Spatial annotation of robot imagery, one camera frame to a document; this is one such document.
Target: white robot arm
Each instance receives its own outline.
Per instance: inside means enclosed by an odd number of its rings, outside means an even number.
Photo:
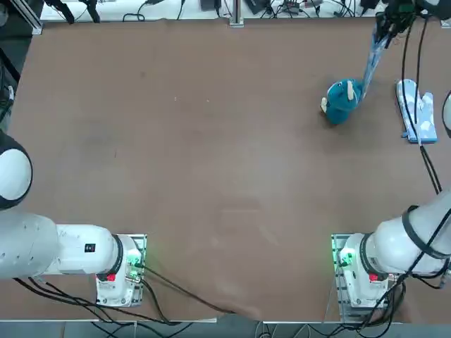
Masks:
[[[32,163],[24,148],[0,134],[0,279],[39,275],[96,275],[97,302],[136,306],[145,236],[111,234],[96,225],[56,225],[12,207],[30,190]]]
[[[445,221],[430,247],[426,244],[450,209],[451,190],[446,190],[429,204],[411,207],[402,216],[382,222],[373,233],[352,234],[340,251],[338,262],[351,306],[374,307],[388,290],[388,274],[408,271],[422,251],[426,254],[415,266],[414,274],[428,276],[447,269],[451,219]]]

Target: gray floor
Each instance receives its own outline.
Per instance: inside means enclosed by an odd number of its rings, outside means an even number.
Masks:
[[[153,328],[161,332],[165,337],[171,333],[179,330],[185,324],[180,324],[180,327],[162,327],[161,325],[149,324]],[[188,337],[215,337],[215,338],[254,338],[255,328],[257,322],[248,320],[236,315],[227,315],[221,318],[216,324],[214,323],[195,323],[189,327],[186,331],[177,335],[177,338]],[[269,325],[272,332],[275,325]],[[117,328],[114,324],[102,325],[105,330],[109,332]],[[296,324],[284,324],[279,325],[275,338],[292,338],[301,325]],[[321,330],[323,333],[331,332],[335,325],[314,325],[315,328]],[[376,336],[382,331],[381,329],[373,329],[363,331],[365,335],[370,337]],[[80,338],[91,337],[101,338],[106,337],[107,334],[101,332],[90,323],[86,322],[54,322],[54,323],[0,323],[0,332],[2,338]],[[134,337],[135,328],[133,326],[124,327],[116,333],[118,338]],[[389,332],[384,336],[386,338],[439,338],[449,337],[451,333],[450,326],[418,326],[418,325],[393,325]],[[297,338],[307,338],[309,331],[307,328],[303,329]],[[136,337],[138,338],[152,338],[157,337],[149,330],[137,327]],[[319,334],[311,331],[311,338],[321,337]],[[343,332],[337,337],[355,337],[353,332]]]

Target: blue stuffed toy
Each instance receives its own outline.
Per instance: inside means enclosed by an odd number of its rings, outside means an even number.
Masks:
[[[343,123],[361,101],[362,85],[355,79],[344,79],[330,86],[321,109],[334,125]]]

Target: metal mounting plate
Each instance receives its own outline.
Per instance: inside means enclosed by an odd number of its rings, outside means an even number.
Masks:
[[[332,259],[335,271],[335,288],[337,290],[338,308],[343,323],[359,323],[370,314],[371,308],[353,308],[347,293],[345,276],[338,266],[338,253],[345,246],[346,240],[351,234],[332,234]]]

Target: black cable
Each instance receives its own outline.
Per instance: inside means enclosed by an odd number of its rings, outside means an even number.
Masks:
[[[232,17],[233,14],[232,14],[232,12],[230,11],[230,8],[228,7],[228,4],[227,4],[227,1],[226,1],[226,0],[224,0],[224,4],[225,4],[225,7],[227,8],[228,15],[230,15],[230,17]]]
[[[405,89],[405,83],[404,83],[404,80],[405,80],[406,57],[407,57],[407,47],[408,47],[408,44],[409,44],[410,32],[412,31],[412,27],[413,27],[413,24],[414,24],[415,19],[416,19],[416,18],[414,17],[413,20],[412,20],[411,25],[409,26],[409,29],[407,30],[406,39],[405,39],[405,41],[404,41],[404,51],[403,51],[403,53],[402,53],[401,84],[402,84],[402,97],[403,97],[403,101],[404,101],[404,106],[405,106],[406,111],[407,111],[407,117],[409,118],[409,123],[410,123],[410,125],[412,126],[412,130],[414,131],[416,140],[417,140],[418,142],[420,142],[419,136],[418,136],[418,134],[417,134],[417,132],[416,132],[415,124],[414,124],[414,122],[412,121],[412,117],[410,116],[410,112],[409,112],[409,107],[408,107],[408,105],[407,105],[406,89]],[[427,20],[428,20],[428,18],[426,17],[424,28],[427,26]],[[423,40],[420,40],[419,49],[421,49],[422,41],[423,41]],[[417,65],[416,65],[416,66],[417,66],[417,67],[416,67],[416,68],[417,68],[416,81],[419,80],[419,66],[420,66],[420,64],[421,64],[421,63],[420,63],[420,60],[417,60]],[[414,105],[415,105],[415,106],[414,106],[414,113],[416,113],[416,104],[417,104],[416,100],[417,100],[417,93],[418,93],[418,91],[419,91],[419,87],[418,87],[418,83],[417,83],[417,86],[416,86],[416,94],[415,94],[415,102],[414,102]],[[438,194],[439,192],[442,191],[442,186],[441,186],[441,184],[440,184],[440,180],[438,179],[437,172],[435,171],[435,168],[434,168],[434,166],[433,166],[433,164],[432,164],[432,161],[431,161],[431,159],[429,158],[428,152],[427,152],[426,148],[425,148],[423,145],[420,146],[420,152],[421,152],[421,157],[423,158],[424,165],[426,166],[426,169],[427,169],[427,171],[428,171],[429,178],[431,179],[433,188],[434,188],[436,194]]]
[[[345,7],[347,9],[347,11],[349,12],[350,16],[354,16],[355,17],[355,13],[354,13],[354,15],[352,15],[351,8],[346,6],[343,2],[339,2],[339,1],[336,1],[336,0],[327,0],[327,1],[332,1],[332,2],[335,2],[336,4],[339,4],[340,6]]]
[[[78,21],[78,19],[80,19],[80,18],[83,16],[83,14],[86,13],[86,11],[87,11],[87,8],[85,8],[85,10],[83,11],[83,13],[81,13],[81,14],[74,20],[74,23],[76,23],[76,22]]]
[[[442,185],[441,185],[441,183],[440,183],[440,180],[438,179],[437,172],[435,171],[434,165],[432,164],[431,158],[429,157],[428,152],[426,151],[426,148],[425,148],[424,146],[421,146],[421,151],[422,151],[423,154],[424,154],[425,160],[429,163],[429,165],[430,165],[430,167],[431,167],[431,170],[432,170],[432,174],[433,174],[433,176],[434,176],[435,183],[437,184],[437,190],[438,190],[438,192],[442,192]]]
[[[196,294],[193,294],[192,292],[187,291],[186,289],[183,289],[180,285],[172,282],[171,280],[169,280],[168,278],[164,277],[163,275],[160,275],[157,271],[152,270],[151,268],[148,268],[145,265],[141,265],[141,264],[136,264],[135,265],[138,268],[144,268],[145,270],[149,271],[151,274],[156,275],[158,278],[160,278],[161,280],[163,280],[164,282],[168,283],[169,285],[171,285],[172,287],[175,287],[178,291],[190,296],[191,298],[197,300],[198,302],[208,306],[209,308],[212,308],[218,312],[222,312],[222,313],[230,313],[230,314],[235,314],[234,311],[230,311],[230,310],[226,310],[224,308],[220,308],[219,306],[213,305],[212,303],[209,303],[208,301],[200,298],[199,296],[197,296]]]
[[[114,334],[117,333],[117,331],[123,329],[124,327],[131,326],[131,325],[134,325],[134,324],[135,324],[135,323],[124,323],[124,324],[122,324],[120,327],[117,327],[113,332],[109,332],[109,333],[108,333],[108,336],[106,336],[105,338],[115,337]],[[173,338],[173,337],[175,337],[177,334],[179,334],[179,333],[185,331],[187,328],[189,328],[189,327],[192,326],[193,324],[194,324],[194,323],[188,323],[186,326],[182,327],[180,330],[175,331],[174,333],[172,333],[172,334],[170,334],[170,335],[168,335],[168,336],[166,336],[166,337],[163,336],[163,335],[160,335],[160,334],[161,334],[160,332],[156,333],[156,335],[157,335],[158,337],[160,337],[160,338],[161,338],[161,337],[163,337],[163,338]],[[143,324],[143,323],[136,323],[136,325],[137,325],[137,326],[140,326],[140,327],[144,327],[144,328],[146,328],[146,329],[148,329],[148,330],[151,330],[151,331],[154,330],[152,327],[150,327],[150,326],[148,326],[148,325],[145,325],[145,324]]]
[[[141,283],[146,287],[147,291],[149,291],[150,296],[152,300],[154,301],[154,305],[156,308],[156,312],[158,312],[160,318],[166,323],[171,325],[171,321],[163,314],[163,311],[161,310],[160,304],[158,302],[158,299],[156,298],[155,291],[151,288],[148,282],[145,280],[141,280]]]
[[[71,296],[65,292],[63,292],[62,290],[58,289],[57,287],[55,287],[54,285],[52,285],[51,283],[45,282],[47,285],[49,285],[51,288],[55,289],[56,292],[53,292],[51,290],[46,289],[45,287],[42,287],[41,285],[39,285],[38,283],[36,283],[36,281],[29,277],[28,278],[29,281],[31,281],[31,283],[38,288],[39,290],[46,292],[48,294],[53,294],[55,296],[64,296],[64,298],[69,298],[71,300],[73,300],[75,303],[77,303],[77,305],[82,306],[83,308],[86,308],[86,310],[88,310],[90,313],[92,313],[94,316],[96,316],[100,321],[105,322],[105,323],[114,323],[114,324],[118,324],[120,325],[120,323],[116,322],[103,308],[99,308],[100,311],[102,311],[102,313],[110,320],[109,322],[105,321],[105,319],[103,319],[102,317],[100,317],[97,313],[95,313],[95,311],[91,310],[91,308],[89,308],[89,306],[93,306],[96,307],[97,305],[87,301],[86,299],[83,298],[79,298],[79,297],[74,297]]]
[[[194,323],[189,323],[188,325],[186,325],[185,327],[182,327],[180,330],[175,331],[173,334],[168,335],[166,338],[172,338],[174,336],[176,336],[177,334],[185,331],[187,328],[189,328],[191,325],[193,325]]]
[[[115,320],[113,320],[113,318],[111,318],[111,317],[106,313],[106,311],[104,311],[103,309],[100,309],[100,310],[106,315],[106,317],[107,317],[108,319],[110,319],[110,322],[106,321],[105,319],[103,319],[102,317],[100,317],[99,315],[97,315],[97,314],[96,314],[93,310],[91,310],[88,306],[81,304],[81,303],[78,301],[77,297],[73,297],[73,296],[71,296],[71,295],[69,295],[69,294],[63,292],[62,290],[60,290],[59,288],[55,287],[54,285],[52,285],[52,284],[50,284],[50,283],[47,283],[47,284],[48,284],[50,287],[53,287],[57,292],[53,292],[53,291],[51,291],[51,290],[45,289],[44,287],[41,287],[41,286],[40,286],[39,284],[37,284],[37,283],[35,282],[35,280],[34,280],[33,278],[31,278],[31,277],[29,277],[28,279],[29,279],[29,281],[31,281],[31,283],[32,283],[34,286],[36,286],[38,289],[41,289],[41,290],[44,291],[44,292],[47,292],[47,293],[49,293],[49,294],[55,294],[55,295],[65,296],[65,297],[67,297],[67,298],[69,298],[69,299],[74,300],[75,303],[77,303],[79,306],[82,306],[83,308],[85,308],[86,310],[88,310],[90,313],[92,313],[95,317],[97,317],[98,319],[100,319],[100,321],[102,321],[102,322],[104,322],[104,323],[115,323],[115,324],[119,325],[119,328],[121,328],[121,327],[123,326],[123,324],[118,323],[118,322],[116,322]],[[98,326],[98,325],[95,324],[94,322],[91,322],[91,323],[92,323],[93,326],[95,326],[97,329],[101,330],[101,331],[104,332],[104,333],[107,333],[107,334],[108,334],[108,337],[117,338],[117,336],[114,335],[114,333],[116,333],[117,330],[116,330],[115,332],[109,332],[109,331],[103,329],[102,327]]]
[[[145,327],[146,329],[148,329],[149,331],[152,331],[154,334],[156,334],[160,338],[165,338],[160,332],[155,330],[152,326],[148,326],[148,325],[145,325],[143,323],[137,323],[137,325],[140,326],[140,327]]]
[[[310,16],[306,11],[304,11],[303,9],[301,9],[301,10],[299,10],[299,11],[300,11],[301,13],[307,15],[308,18],[311,18],[311,16]]]
[[[182,15],[183,5],[185,4],[185,0],[180,0],[180,10],[178,11],[177,20],[180,20],[180,16]]]
[[[43,296],[44,298],[48,298],[48,299],[51,299],[51,300],[54,300],[54,301],[59,301],[61,303],[66,303],[66,304],[69,304],[69,305],[77,305],[78,306],[78,304],[75,303],[74,301],[68,301],[67,299],[62,299],[62,298],[58,298],[58,297],[55,297],[55,296],[50,296],[48,294],[42,293],[42,292],[34,289],[33,287],[31,287],[30,285],[28,285],[27,283],[25,283],[24,281],[22,281],[22,280],[20,280],[18,278],[14,278],[14,280],[18,284],[22,285],[24,288],[28,289],[29,291],[31,291],[34,294],[37,294],[39,296]],[[122,308],[114,308],[114,307],[105,306],[105,305],[102,305],[102,304],[95,304],[95,308],[105,308],[105,309],[109,309],[111,311],[124,313],[126,315],[131,315],[131,316],[136,317],[136,318],[141,318],[141,319],[145,319],[145,320],[150,320],[150,321],[155,322],[155,323],[164,324],[164,322],[161,321],[161,320],[150,318],[150,317],[148,317],[146,315],[141,315],[139,313],[133,313],[133,312],[130,312],[130,311],[126,311],[126,310],[123,310]]]
[[[16,280],[16,281],[20,281],[19,284],[21,284],[22,286],[25,286],[25,285],[26,285],[27,289],[30,289],[30,291],[31,291],[32,287],[31,287],[30,285],[24,283],[22,280],[19,280],[19,279],[15,279],[15,280]],[[120,323],[120,322],[115,321],[113,318],[111,318],[111,317],[106,313],[106,311],[105,311],[103,308],[101,308],[101,307],[99,306],[99,304],[94,304],[94,303],[92,303],[92,302],[90,302],[90,301],[88,301],[88,300],[86,300],[86,299],[80,298],[80,297],[74,297],[74,296],[71,296],[70,294],[65,293],[64,291],[60,290],[58,287],[55,287],[54,285],[52,285],[52,284],[49,283],[49,282],[46,282],[46,284],[49,285],[50,287],[54,288],[54,289],[56,290],[56,292],[53,292],[53,291],[51,291],[51,290],[48,290],[48,289],[46,289],[46,288],[40,286],[40,285],[37,284],[31,277],[29,277],[29,280],[31,281],[31,283],[33,283],[34,286],[36,286],[36,288],[42,290],[43,292],[46,292],[46,293],[48,293],[48,294],[53,294],[53,295],[63,296],[63,297],[65,297],[65,298],[72,299],[72,300],[76,303],[76,305],[79,305],[79,306],[82,306],[83,308],[86,308],[89,312],[91,312],[93,315],[95,315],[95,316],[96,316],[100,321],[102,321],[103,323],[113,323],[113,324],[119,325],[119,327],[118,327],[116,330],[114,330],[113,332],[108,332],[108,331],[106,331],[105,329],[101,328],[100,326],[96,325],[95,323],[92,323],[95,327],[97,327],[97,328],[100,329],[101,331],[107,333],[107,334],[108,334],[108,337],[115,337],[114,334],[115,334],[117,331],[119,331],[120,328],[125,327],[125,326],[133,325],[133,323]],[[61,301],[62,303],[68,303],[68,302],[66,302],[66,301],[63,301],[63,299],[57,299],[56,297],[49,296],[48,294],[47,294],[47,295],[45,295],[45,294],[39,294],[39,295],[42,295],[42,296],[44,296],[45,298],[50,298],[50,299],[53,299],[53,300]],[[102,312],[107,316],[107,318],[108,318],[110,321],[107,321],[107,320],[103,319],[102,317],[100,317],[100,316],[99,316],[98,314],[96,314],[93,310],[91,310],[91,309],[89,308],[89,306],[93,306],[93,307],[95,307],[95,308],[98,308],[100,311],[102,311]],[[166,324],[171,325],[171,326],[174,326],[174,325],[178,325],[179,323],[176,323],[176,322],[169,322],[169,323],[166,323]],[[143,323],[137,323],[138,326],[145,327],[146,329],[152,331],[154,334],[156,334],[156,335],[159,336],[160,338],[174,337],[174,336],[176,336],[178,333],[180,333],[180,332],[186,330],[186,329],[187,329],[189,326],[191,326],[192,324],[193,324],[193,323],[190,323],[190,324],[186,325],[184,328],[178,330],[177,332],[174,332],[174,333],[171,334],[170,336],[164,337],[159,331],[155,330],[153,327],[150,327],[150,326],[145,325],[145,324],[143,324]]]
[[[107,338],[109,338],[109,337],[118,338],[118,336],[116,336],[115,333],[116,333],[117,331],[119,331],[119,329],[122,328],[122,326],[120,326],[120,327],[118,327],[118,328],[116,329],[115,332],[109,332],[109,331],[105,330],[104,328],[98,326],[98,325],[97,325],[96,323],[94,323],[94,322],[91,322],[91,324],[93,324],[93,326],[95,326],[96,328],[98,328],[99,330],[101,330],[103,333],[106,333],[106,334],[108,335]]]
[[[138,12],[136,12],[136,13],[126,13],[126,14],[124,14],[124,16],[122,17],[122,22],[124,23],[124,22],[125,22],[125,18],[127,18],[128,16],[136,16],[136,19],[137,19],[138,21],[140,21],[140,22],[145,21],[145,20],[146,20],[146,17],[143,16],[143,15],[140,13],[140,11],[141,11],[142,8],[143,8],[144,6],[146,6],[146,5],[150,5],[150,4],[148,4],[147,1],[145,1],[145,2],[143,2],[143,3],[141,4],[141,6],[138,8]]]
[[[9,112],[9,109],[13,105],[13,101],[8,101],[6,106],[3,108],[3,110],[0,113],[0,123],[3,122],[3,119],[5,118],[6,114]]]
[[[420,282],[423,282],[424,284],[426,284],[428,287],[431,287],[432,289],[435,290],[440,290],[442,289],[442,287],[440,285],[432,285],[431,283],[425,281],[423,278],[421,277],[417,277],[417,280],[419,280]]]
[[[316,16],[319,18],[319,6],[316,7],[316,6],[315,6],[315,3],[314,3],[313,1],[314,1],[314,0],[310,0],[311,5],[313,6],[313,8],[315,8]]]
[[[418,92],[420,89],[420,66],[421,66],[421,49],[423,46],[424,33],[426,32],[426,27],[428,25],[429,16],[424,19],[423,30],[421,31],[420,42],[418,45],[418,56],[416,57],[416,91],[415,91],[415,107],[414,107],[414,122],[417,124],[418,120],[416,118],[416,103],[418,102]]]
[[[93,324],[93,326],[95,326],[95,327],[97,327],[99,329],[99,326],[96,323],[91,322],[91,324]],[[114,331],[108,333],[108,336],[106,336],[105,338],[110,338],[110,337],[114,338],[115,337],[115,335],[114,335],[115,333],[117,333],[119,330],[123,329],[124,327],[131,326],[131,325],[134,325],[134,323],[124,323],[120,327],[117,327]]]

